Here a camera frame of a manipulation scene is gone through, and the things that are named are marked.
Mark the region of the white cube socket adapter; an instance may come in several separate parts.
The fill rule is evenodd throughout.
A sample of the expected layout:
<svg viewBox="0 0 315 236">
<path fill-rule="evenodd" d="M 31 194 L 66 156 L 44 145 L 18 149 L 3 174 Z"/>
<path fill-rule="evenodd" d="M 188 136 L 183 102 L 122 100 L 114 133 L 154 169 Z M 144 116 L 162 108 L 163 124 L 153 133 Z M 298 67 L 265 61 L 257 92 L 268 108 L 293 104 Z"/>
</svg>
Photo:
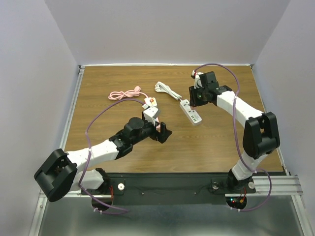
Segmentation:
<svg viewBox="0 0 315 236">
<path fill-rule="evenodd" d="M 154 97 L 147 97 L 144 99 L 144 102 L 147 106 L 158 107 L 157 100 Z"/>
</svg>

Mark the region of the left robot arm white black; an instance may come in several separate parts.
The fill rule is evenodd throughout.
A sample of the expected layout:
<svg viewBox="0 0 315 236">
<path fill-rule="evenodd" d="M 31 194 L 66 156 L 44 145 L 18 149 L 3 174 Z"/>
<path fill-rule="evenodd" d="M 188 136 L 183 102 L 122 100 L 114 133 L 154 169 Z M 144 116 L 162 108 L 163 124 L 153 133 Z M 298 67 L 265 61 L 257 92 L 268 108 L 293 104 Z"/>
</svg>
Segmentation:
<svg viewBox="0 0 315 236">
<path fill-rule="evenodd" d="M 103 194 L 109 190 L 110 182 L 99 171 L 87 171 L 87 168 L 126 156 L 135 144 L 146 138 L 163 144 L 171 134 L 164 122 L 157 130 L 154 123 L 133 117 L 122 130 L 98 145 L 70 152 L 61 148 L 54 150 L 35 172 L 34 179 L 50 202 L 80 187 Z"/>
</svg>

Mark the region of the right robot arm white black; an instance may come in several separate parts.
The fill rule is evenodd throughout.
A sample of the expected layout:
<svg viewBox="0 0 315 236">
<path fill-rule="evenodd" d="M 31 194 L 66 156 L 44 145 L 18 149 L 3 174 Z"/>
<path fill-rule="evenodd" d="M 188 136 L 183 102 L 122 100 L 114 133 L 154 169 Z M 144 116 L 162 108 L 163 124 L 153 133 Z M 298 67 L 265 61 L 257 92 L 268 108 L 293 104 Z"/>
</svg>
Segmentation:
<svg viewBox="0 0 315 236">
<path fill-rule="evenodd" d="M 233 122 L 244 128 L 242 147 L 237 147 L 240 159 L 228 172 L 227 188 L 237 192 L 247 186 L 261 161 L 280 146 L 277 118 L 243 101 L 228 86 L 220 86 L 213 71 L 193 71 L 194 85 L 189 88 L 190 105 L 212 103 L 232 115 Z"/>
</svg>

